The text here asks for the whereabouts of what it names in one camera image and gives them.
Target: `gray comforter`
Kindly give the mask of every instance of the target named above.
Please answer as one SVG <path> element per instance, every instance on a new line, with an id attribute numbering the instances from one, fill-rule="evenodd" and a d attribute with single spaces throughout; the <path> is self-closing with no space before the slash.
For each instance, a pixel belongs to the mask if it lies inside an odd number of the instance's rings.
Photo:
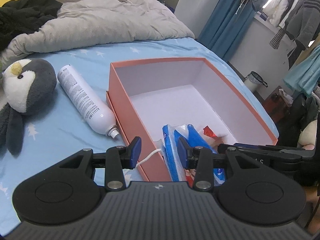
<path id="1" fill-rule="evenodd" d="M 21 34 L 2 51 L 5 69 L 34 52 L 53 52 L 134 40 L 159 41 L 193 33 L 157 0 L 57 0 L 58 18 Z"/>

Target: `white spray can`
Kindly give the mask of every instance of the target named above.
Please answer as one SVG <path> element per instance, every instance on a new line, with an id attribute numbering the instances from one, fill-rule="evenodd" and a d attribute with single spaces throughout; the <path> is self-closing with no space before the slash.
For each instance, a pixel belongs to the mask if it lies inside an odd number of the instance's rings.
<path id="1" fill-rule="evenodd" d="M 95 132 L 112 138 L 119 134 L 112 110 L 95 94 L 74 67 L 66 65 L 60 69 L 58 80 L 79 113 Z"/>

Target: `gray jacket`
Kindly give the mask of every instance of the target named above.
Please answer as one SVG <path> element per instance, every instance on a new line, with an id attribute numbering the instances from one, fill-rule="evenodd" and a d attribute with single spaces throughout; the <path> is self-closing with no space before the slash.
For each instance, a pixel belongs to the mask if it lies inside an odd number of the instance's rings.
<path id="1" fill-rule="evenodd" d="M 320 0 L 302 0 L 285 21 L 285 32 L 305 50 L 319 32 Z"/>

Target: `wet wipes package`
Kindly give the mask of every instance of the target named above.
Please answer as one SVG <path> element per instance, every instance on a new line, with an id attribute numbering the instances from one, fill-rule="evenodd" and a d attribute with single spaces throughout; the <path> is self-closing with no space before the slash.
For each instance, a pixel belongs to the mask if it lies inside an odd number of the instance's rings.
<path id="1" fill-rule="evenodd" d="M 177 143 L 179 137 L 184 137 L 191 147 L 202 146 L 212 150 L 213 153 L 217 153 L 208 143 L 201 137 L 196 131 L 193 125 L 181 125 L 181 126 L 170 126 L 165 125 L 163 128 L 164 136 L 164 150 L 163 157 L 165 163 L 168 166 L 168 170 L 172 181 L 188 181 L 186 177 L 188 172 L 182 167 L 177 151 Z M 213 169 L 214 183 L 215 186 L 221 185 L 225 182 L 225 174 L 223 169 Z"/>

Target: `white cable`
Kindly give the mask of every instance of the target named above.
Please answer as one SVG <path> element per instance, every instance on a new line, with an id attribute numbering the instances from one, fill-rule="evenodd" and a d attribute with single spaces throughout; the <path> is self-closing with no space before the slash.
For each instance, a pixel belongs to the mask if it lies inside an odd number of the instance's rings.
<path id="1" fill-rule="evenodd" d="M 161 152 L 161 149 L 156 149 L 156 150 L 154 150 L 154 151 L 152 151 L 147 157 L 145 157 L 141 162 L 138 162 L 137 163 L 137 165 L 136 165 L 136 167 L 135 167 L 135 169 L 138 167 L 138 166 L 140 166 L 141 164 L 143 164 L 144 162 L 146 162 L 147 160 L 149 160 L 155 153 L 157 153 L 157 152 Z M 127 170 L 127 171 L 125 171 L 124 173 L 123 173 L 123 176 L 125 176 L 125 175 L 127 175 L 127 173 L 129 172 L 129 171 L 132 171 L 132 170 Z"/>
<path id="2" fill-rule="evenodd" d="M 161 152 L 161 149 L 156 149 L 153 152 L 151 152 L 147 157 L 145 157 L 141 162 L 138 162 L 136 167 L 138 167 L 139 165 L 143 164 L 144 162 L 146 162 L 147 160 L 149 160 L 153 154 L 157 153 L 157 152 Z"/>

